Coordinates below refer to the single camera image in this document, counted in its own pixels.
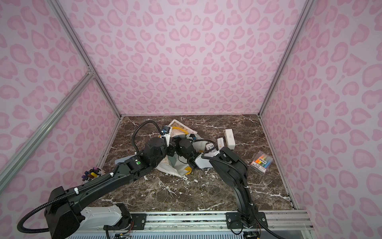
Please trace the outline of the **white rectangular digital clock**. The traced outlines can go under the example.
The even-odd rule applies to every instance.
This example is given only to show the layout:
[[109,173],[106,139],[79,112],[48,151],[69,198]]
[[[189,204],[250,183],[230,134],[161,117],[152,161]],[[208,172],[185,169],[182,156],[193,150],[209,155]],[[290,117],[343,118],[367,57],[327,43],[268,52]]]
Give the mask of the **white rectangular digital clock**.
[[231,149],[234,150],[236,146],[234,134],[232,129],[225,129],[224,130],[224,138],[225,138],[225,145]]

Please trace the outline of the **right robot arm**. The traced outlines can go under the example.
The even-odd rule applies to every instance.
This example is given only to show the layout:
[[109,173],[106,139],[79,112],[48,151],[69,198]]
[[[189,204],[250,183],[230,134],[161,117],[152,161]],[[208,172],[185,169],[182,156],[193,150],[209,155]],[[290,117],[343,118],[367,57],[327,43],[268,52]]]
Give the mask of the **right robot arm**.
[[194,141],[175,137],[170,141],[174,152],[183,157],[193,170],[213,168],[229,187],[233,189],[240,213],[241,223],[246,228],[257,225],[258,208],[254,205],[248,186],[248,166],[233,150],[227,146],[220,150],[197,152]]

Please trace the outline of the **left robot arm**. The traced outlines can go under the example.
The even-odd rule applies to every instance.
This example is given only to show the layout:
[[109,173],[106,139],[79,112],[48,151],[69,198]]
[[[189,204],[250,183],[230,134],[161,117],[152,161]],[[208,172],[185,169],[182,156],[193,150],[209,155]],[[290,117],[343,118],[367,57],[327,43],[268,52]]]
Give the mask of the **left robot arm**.
[[113,172],[98,179],[64,190],[58,187],[51,192],[53,204],[44,211],[48,230],[53,239],[65,239],[90,220],[84,209],[119,187],[133,183],[151,173],[168,154],[175,152],[176,143],[160,137],[150,139],[144,149],[119,163]]

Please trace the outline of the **white canvas bag yellow handles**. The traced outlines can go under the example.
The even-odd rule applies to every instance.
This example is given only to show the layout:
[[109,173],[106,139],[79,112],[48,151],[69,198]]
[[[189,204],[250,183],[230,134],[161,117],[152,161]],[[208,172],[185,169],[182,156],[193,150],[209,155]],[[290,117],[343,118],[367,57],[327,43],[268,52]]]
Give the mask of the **white canvas bag yellow handles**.
[[[198,135],[197,131],[189,128],[176,119],[172,120],[169,126],[172,127],[171,137],[186,136],[189,139],[203,139]],[[174,156],[166,156],[156,169],[180,178],[192,172],[192,168],[187,164],[187,160],[184,157],[178,156],[176,152],[174,153]]]

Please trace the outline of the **small white digital clock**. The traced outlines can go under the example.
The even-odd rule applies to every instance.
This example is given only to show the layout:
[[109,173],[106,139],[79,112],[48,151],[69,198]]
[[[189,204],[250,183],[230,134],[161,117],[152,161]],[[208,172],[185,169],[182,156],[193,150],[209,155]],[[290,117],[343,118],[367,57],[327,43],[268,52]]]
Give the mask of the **small white digital clock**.
[[206,144],[206,151],[205,151],[205,153],[208,153],[208,152],[216,152],[216,147],[211,142]]

